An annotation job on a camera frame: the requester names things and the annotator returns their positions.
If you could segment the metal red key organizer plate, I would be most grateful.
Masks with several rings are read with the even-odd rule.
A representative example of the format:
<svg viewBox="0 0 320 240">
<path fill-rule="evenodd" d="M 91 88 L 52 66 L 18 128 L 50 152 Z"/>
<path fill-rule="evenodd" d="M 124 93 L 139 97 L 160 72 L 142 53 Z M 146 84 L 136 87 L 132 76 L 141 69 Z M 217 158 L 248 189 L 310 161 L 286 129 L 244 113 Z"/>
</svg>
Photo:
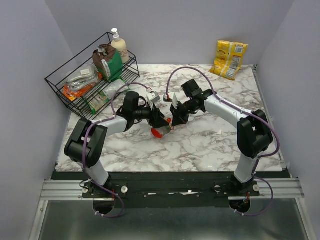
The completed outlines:
<svg viewBox="0 0 320 240">
<path fill-rule="evenodd" d="M 168 134 L 172 130 L 172 119 L 167 118 L 168 126 L 164 126 L 161 128 L 152 128 L 151 133 L 154 137 L 158 139 L 162 139 L 166 134 Z"/>
</svg>

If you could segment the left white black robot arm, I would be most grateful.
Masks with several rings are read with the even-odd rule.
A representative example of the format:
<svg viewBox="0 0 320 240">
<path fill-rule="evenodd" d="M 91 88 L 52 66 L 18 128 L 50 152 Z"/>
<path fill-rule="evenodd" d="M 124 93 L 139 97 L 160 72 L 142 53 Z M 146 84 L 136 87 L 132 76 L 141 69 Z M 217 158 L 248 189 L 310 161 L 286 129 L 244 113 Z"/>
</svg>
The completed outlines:
<svg viewBox="0 0 320 240">
<path fill-rule="evenodd" d="M 110 194 L 112 185 L 111 177 L 100 160 L 107 137 L 124 133 L 143 120 L 162 137 L 171 131 L 170 123 L 154 103 L 139 105 L 143 99 L 137 92 L 128 91 L 123 105 L 110 120 L 91 122 L 80 119 L 64 147 L 64 154 L 78 163 L 95 182 L 93 191 L 101 198 Z"/>
</svg>

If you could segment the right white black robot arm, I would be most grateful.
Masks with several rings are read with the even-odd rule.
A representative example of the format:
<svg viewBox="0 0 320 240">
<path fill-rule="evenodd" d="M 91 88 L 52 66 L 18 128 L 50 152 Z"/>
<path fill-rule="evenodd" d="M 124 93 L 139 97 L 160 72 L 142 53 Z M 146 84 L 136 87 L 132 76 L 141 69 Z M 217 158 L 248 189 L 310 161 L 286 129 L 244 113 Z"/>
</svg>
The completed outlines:
<svg viewBox="0 0 320 240">
<path fill-rule="evenodd" d="M 203 91 L 194 79 L 187 81 L 181 87 L 189 100 L 182 103 L 175 94 L 171 98 L 173 127 L 186 124 L 190 115 L 202 111 L 217 115 L 236 128 L 240 159 L 231 177 L 230 191 L 236 196 L 243 195 L 253 181 L 258 157 L 273 142 L 265 113 L 262 110 L 246 112 L 218 96 L 212 89 Z"/>
</svg>

